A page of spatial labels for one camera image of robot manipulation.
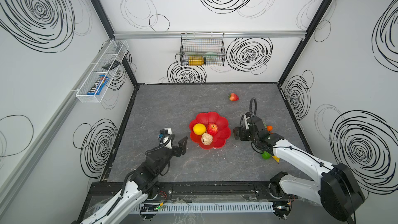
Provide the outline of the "yellow fake lemon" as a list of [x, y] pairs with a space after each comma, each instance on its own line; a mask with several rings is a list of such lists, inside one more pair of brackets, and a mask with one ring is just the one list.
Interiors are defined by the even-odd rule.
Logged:
[[207, 132], [207, 127], [202, 123], [197, 123], [193, 127], [193, 132], [195, 135], [201, 136]]

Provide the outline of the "fake red apple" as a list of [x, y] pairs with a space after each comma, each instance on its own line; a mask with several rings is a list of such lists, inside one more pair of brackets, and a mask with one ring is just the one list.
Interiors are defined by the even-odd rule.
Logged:
[[215, 136], [218, 133], [218, 126], [215, 123], [209, 123], [207, 126], [207, 133]]

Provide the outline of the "red flower-shaped fruit bowl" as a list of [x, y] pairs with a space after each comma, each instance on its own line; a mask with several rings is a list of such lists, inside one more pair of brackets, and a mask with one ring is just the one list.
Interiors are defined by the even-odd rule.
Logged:
[[[209, 124], [215, 124], [217, 126], [216, 133], [211, 133], [212, 142], [210, 144], [203, 144], [203, 142], [201, 141], [202, 136], [197, 135], [194, 132], [194, 126], [196, 124], [203, 124], [205, 127], [208, 127]], [[198, 114], [196, 118], [190, 122], [189, 129], [190, 139], [205, 150], [220, 149], [226, 144], [227, 139], [231, 137], [231, 130], [229, 128], [228, 120], [225, 117], [220, 116], [216, 112]]]

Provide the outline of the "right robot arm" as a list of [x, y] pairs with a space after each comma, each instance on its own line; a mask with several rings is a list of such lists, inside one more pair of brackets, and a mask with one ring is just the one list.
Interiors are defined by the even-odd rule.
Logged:
[[365, 202], [365, 196], [348, 166], [309, 154], [248, 113], [241, 117], [233, 133], [235, 139], [249, 141], [254, 151], [282, 159], [309, 176], [302, 179], [287, 172], [278, 173], [268, 185], [273, 198], [295, 195], [321, 205], [340, 222], [355, 223], [355, 212]]

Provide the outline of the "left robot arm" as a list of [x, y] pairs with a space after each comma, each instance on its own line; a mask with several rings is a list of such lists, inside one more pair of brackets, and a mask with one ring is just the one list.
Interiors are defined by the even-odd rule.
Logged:
[[167, 141], [145, 152], [145, 161], [125, 177], [121, 189], [102, 208], [81, 221], [82, 224], [119, 224], [129, 213], [147, 199], [153, 199], [158, 191], [158, 178], [169, 166], [173, 157], [186, 154], [188, 137], [168, 148], [175, 138], [165, 135]]

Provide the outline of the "green fake lime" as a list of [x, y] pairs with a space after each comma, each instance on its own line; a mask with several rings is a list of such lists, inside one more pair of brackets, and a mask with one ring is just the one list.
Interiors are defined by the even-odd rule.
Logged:
[[266, 151], [264, 151], [264, 152], [262, 153], [262, 158], [263, 158], [264, 160], [268, 160], [269, 158], [271, 158], [271, 154], [268, 153], [268, 152], [266, 152]]

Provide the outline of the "fake red strawberry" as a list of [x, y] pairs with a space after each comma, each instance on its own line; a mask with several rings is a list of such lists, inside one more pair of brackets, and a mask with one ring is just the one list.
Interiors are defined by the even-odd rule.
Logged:
[[239, 97], [238, 97], [237, 94], [231, 93], [231, 94], [229, 94], [229, 100], [232, 101], [232, 102], [236, 102], [236, 101], [239, 100]]

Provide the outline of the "yellow box in basket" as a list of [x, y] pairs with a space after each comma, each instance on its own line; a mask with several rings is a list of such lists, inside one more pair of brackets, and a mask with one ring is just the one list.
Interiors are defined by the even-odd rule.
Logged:
[[206, 64], [206, 58], [202, 56], [189, 56], [189, 66], [203, 66]]

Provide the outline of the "blue candy packet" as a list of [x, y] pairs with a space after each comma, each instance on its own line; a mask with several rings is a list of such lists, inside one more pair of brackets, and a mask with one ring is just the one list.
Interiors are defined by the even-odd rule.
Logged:
[[99, 75], [93, 86], [87, 92], [87, 95], [99, 95], [102, 89], [106, 86], [109, 81], [109, 77], [105, 75]]

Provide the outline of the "black remote control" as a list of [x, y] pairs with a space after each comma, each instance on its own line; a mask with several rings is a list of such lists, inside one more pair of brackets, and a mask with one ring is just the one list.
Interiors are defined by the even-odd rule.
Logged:
[[115, 68], [117, 68], [121, 63], [119, 61], [114, 61], [114, 62], [110, 62], [104, 66], [102, 66], [102, 69], [105, 71], [111, 71]]

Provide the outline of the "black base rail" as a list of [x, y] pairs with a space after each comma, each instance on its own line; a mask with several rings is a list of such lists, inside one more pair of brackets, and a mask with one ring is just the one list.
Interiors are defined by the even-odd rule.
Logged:
[[[269, 181], [176, 181], [157, 182], [150, 190], [150, 196], [156, 200], [177, 200], [191, 196], [232, 196], [243, 195], [254, 197], [255, 200], [288, 201], [298, 199], [298, 195], [287, 195], [280, 199], [273, 198], [268, 188]], [[88, 191], [87, 199], [99, 196], [114, 196], [122, 187], [122, 182], [93, 183]]]

